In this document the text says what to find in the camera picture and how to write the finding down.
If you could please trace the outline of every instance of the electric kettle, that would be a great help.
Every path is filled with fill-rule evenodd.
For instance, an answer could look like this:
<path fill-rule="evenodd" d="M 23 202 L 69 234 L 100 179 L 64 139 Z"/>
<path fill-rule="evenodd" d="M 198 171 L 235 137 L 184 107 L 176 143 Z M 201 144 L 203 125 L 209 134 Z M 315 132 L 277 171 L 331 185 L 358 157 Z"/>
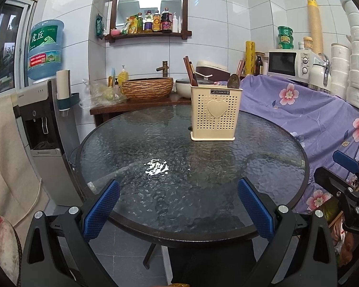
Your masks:
<path fill-rule="evenodd" d="M 313 64 L 309 76 L 309 88 L 314 91 L 330 93 L 331 91 L 331 63 L 325 54 L 320 54 L 326 61 L 325 65 Z"/>

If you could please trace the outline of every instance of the white microwave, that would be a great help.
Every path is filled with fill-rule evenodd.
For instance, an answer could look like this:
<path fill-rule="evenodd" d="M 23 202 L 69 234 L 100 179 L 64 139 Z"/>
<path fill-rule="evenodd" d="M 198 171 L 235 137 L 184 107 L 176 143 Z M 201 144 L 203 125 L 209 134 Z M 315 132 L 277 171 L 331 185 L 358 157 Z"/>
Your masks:
<path fill-rule="evenodd" d="M 324 65 L 324 61 L 310 50 L 271 50 L 267 75 L 308 84 L 313 64 Z"/>

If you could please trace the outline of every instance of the wooden countertop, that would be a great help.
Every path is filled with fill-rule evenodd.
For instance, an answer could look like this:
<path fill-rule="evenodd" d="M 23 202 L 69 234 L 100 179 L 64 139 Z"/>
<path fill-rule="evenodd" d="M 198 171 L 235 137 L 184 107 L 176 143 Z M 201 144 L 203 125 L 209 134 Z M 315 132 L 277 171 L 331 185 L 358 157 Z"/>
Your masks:
<path fill-rule="evenodd" d="M 150 107 L 159 107 L 161 105 L 190 105 L 191 100 L 182 98 L 178 94 L 170 94 L 168 97 L 157 100 L 127 100 L 125 102 L 114 104 L 110 106 L 100 106 L 90 109 L 91 115 L 113 113 L 113 112 L 126 112 L 141 110 Z"/>

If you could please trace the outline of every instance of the blue gripper pad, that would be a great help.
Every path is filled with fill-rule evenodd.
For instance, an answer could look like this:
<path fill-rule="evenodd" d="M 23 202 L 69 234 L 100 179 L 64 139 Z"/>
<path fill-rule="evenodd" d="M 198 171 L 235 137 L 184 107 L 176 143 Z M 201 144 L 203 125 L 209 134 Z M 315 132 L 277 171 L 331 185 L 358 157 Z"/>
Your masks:
<path fill-rule="evenodd" d="M 100 234 L 106 219 L 112 212 L 119 198 L 120 185 L 116 180 L 114 180 L 90 210 L 89 214 L 84 220 L 83 238 L 87 242 L 96 238 Z"/>
<path fill-rule="evenodd" d="M 345 155 L 343 152 L 335 151 L 332 155 L 332 159 L 335 163 L 339 164 L 341 167 L 344 167 L 353 174 L 359 172 L 359 163 L 351 157 Z"/>
<path fill-rule="evenodd" d="M 253 189 L 243 178 L 238 181 L 238 197 L 258 230 L 260 237 L 269 242 L 275 235 L 274 221 Z"/>

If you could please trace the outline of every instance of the round glass table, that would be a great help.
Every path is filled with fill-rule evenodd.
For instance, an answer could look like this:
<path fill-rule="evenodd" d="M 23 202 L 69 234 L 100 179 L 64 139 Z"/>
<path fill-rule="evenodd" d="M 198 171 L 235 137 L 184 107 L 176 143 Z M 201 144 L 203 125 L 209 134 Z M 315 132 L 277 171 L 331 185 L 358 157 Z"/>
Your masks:
<path fill-rule="evenodd" d="M 276 204 L 294 207 L 309 178 L 306 154 L 287 131 L 240 112 L 234 141 L 190 138 L 191 106 L 128 112 L 82 142 L 76 172 L 85 198 L 115 178 L 121 196 L 110 220 L 146 241 L 169 247 L 256 236 L 237 195 L 246 176 Z"/>

